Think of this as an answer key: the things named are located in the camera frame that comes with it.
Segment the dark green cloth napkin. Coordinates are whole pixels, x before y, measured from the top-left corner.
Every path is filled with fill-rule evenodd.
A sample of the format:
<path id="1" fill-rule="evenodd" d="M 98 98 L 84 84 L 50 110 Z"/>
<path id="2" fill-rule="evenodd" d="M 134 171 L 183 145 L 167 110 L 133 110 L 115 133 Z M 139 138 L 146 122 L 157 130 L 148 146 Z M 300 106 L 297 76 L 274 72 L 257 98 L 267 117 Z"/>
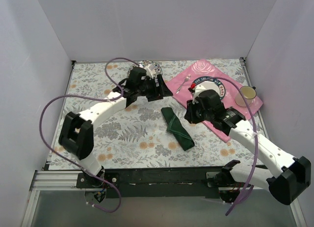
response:
<path id="1" fill-rule="evenodd" d="M 172 134 L 184 151 L 195 146 L 194 140 L 186 129 L 182 126 L 181 121 L 174 113 L 171 107 L 161 109 L 163 118 L 167 124 L 167 132 Z"/>

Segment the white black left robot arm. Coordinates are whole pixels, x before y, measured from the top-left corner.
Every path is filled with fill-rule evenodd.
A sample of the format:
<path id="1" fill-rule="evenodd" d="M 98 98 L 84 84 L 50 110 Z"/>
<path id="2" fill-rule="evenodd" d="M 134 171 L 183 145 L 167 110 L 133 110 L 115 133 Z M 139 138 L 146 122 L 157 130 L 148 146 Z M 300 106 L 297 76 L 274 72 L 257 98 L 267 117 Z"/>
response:
<path id="1" fill-rule="evenodd" d="M 138 97 L 145 96 L 151 102 L 172 95 L 157 65 L 150 63 L 147 66 L 134 66 L 129 76 L 121 80 L 104 102 L 80 113 L 66 114 L 58 142 L 74 155 L 81 169 L 89 172 L 88 183 L 95 188 L 101 187 L 105 180 L 100 172 L 102 166 L 92 154 L 95 129 Z"/>

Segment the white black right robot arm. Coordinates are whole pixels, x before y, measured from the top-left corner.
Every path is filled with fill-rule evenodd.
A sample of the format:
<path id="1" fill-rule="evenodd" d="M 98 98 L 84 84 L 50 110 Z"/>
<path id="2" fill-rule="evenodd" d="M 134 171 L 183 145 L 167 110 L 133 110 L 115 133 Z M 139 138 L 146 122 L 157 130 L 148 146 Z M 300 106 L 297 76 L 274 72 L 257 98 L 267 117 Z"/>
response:
<path id="1" fill-rule="evenodd" d="M 250 185 L 269 191 L 284 205 L 291 204 L 311 184 L 311 163 L 302 156 L 296 158 L 283 151 L 265 136 L 254 132 L 252 125 L 238 110 L 225 108 L 213 89 L 189 89 L 192 99 L 187 101 L 185 119 L 189 123 L 210 122 L 251 151 L 266 166 L 254 172 L 238 160 L 226 164 L 210 184 L 233 186 L 248 181 Z"/>

